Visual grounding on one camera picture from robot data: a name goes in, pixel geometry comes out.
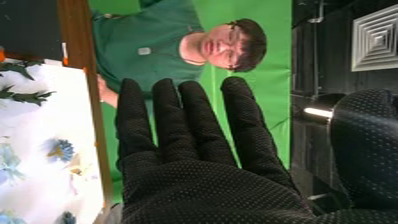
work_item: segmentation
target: hand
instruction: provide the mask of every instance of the hand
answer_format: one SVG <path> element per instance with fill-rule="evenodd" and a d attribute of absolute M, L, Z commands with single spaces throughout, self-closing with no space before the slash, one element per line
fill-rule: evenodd
<path fill-rule="evenodd" d="M 98 81 L 98 90 L 99 90 L 99 100 L 105 101 L 106 95 L 108 95 L 108 86 L 106 86 L 106 81 L 101 77 L 101 75 L 96 75 L 96 81 Z"/>
<path fill-rule="evenodd" d="M 243 79 L 227 78 L 222 91 L 241 169 L 199 83 L 179 85 L 183 105 L 172 81 L 162 80 L 153 87 L 156 146 L 138 84 L 122 81 L 115 117 L 122 223 L 233 223 L 233 217 L 254 223 L 250 210 L 268 211 L 272 217 L 291 211 L 293 221 L 311 217 Z"/>
<path fill-rule="evenodd" d="M 98 77 L 98 90 L 99 90 L 99 100 L 101 102 L 108 103 L 110 106 L 117 107 L 117 93 L 110 90 L 106 86 L 106 81 L 101 77 L 101 75 L 96 75 Z"/>

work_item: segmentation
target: blue object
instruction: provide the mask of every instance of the blue object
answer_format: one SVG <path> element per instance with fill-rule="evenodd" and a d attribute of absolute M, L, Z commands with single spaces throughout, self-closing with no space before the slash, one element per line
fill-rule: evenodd
<path fill-rule="evenodd" d="M 2 211 L 0 212 L 0 224 L 26 224 L 23 219 L 16 218 L 12 212 Z"/>
<path fill-rule="evenodd" d="M 0 143 L 0 185 L 7 181 L 14 183 L 16 178 L 23 179 L 25 176 L 16 169 L 19 163 L 21 163 L 21 160 L 14 154 L 10 144 Z"/>
<path fill-rule="evenodd" d="M 48 153 L 48 157 L 60 159 L 62 162 L 69 162 L 73 158 L 73 145 L 67 140 L 58 140 L 58 144 Z"/>
<path fill-rule="evenodd" d="M 76 217 L 73 216 L 71 212 L 64 212 L 62 224 L 76 224 Z"/>

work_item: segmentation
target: glove finger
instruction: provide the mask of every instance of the glove finger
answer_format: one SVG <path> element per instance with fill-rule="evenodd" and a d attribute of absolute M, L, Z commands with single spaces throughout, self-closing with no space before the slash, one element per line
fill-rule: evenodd
<path fill-rule="evenodd" d="M 231 147 L 199 83 L 185 82 L 179 85 L 179 93 L 201 160 L 236 166 Z"/>
<path fill-rule="evenodd" d="M 231 77 L 224 80 L 222 92 L 241 168 L 293 188 L 291 177 L 275 154 L 263 112 L 241 78 Z"/>
<path fill-rule="evenodd" d="M 147 161 L 156 161 L 153 144 L 153 134 L 147 120 L 147 111 L 144 104 L 142 91 L 137 82 L 131 79 L 122 80 L 121 94 L 117 102 L 115 130 L 119 138 L 119 162 L 135 153 L 146 153 L 151 156 Z"/>
<path fill-rule="evenodd" d="M 163 160 L 197 160 L 195 142 L 170 79 L 158 81 L 153 86 L 153 108 Z"/>

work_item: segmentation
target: green screen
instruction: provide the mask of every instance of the green screen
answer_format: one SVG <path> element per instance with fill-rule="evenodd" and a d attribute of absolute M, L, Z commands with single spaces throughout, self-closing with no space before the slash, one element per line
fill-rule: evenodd
<path fill-rule="evenodd" d="M 231 74 L 206 65 L 201 83 L 209 96 L 211 106 L 222 129 L 231 141 L 224 112 L 220 84 L 227 76 L 245 78 L 252 87 L 257 104 L 263 108 L 266 125 L 277 142 L 279 157 L 289 166 L 289 74 L 291 74 L 291 1 L 289 0 L 194 0 L 204 29 L 229 21 L 249 18 L 257 21 L 266 31 L 268 53 L 257 69 L 249 73 Z M 138 12 L 138 0 L 90 0 L 90 7 L 103 13 Z M 106 149 L 114 180 L 114 202 L 121 202 L 121 174 L 115 168 L 117 139 L 114 128 L 114 108 L 103 104 L 106 131 Z"/>

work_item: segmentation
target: black glove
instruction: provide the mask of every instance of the black glove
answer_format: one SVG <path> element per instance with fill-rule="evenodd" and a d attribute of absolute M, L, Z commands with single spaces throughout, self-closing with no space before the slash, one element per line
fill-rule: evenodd
<path fill-rule="evenodd" d="M 170 80 L 153 87 L 156 147 L 140 88 L 131 80 L 122 82 L 115 118 L 122 223 L 359 223 L 352 217 L 380 220 L 385 214 L 373 219 L 369 212 L 314 218 L 275 155 L 243 79 L 225 79 L 222 92 L 241 169 L 199 84 L 179 85 L 181 103 Z M 394 220 L 394 213 L 385 216 Z"/>

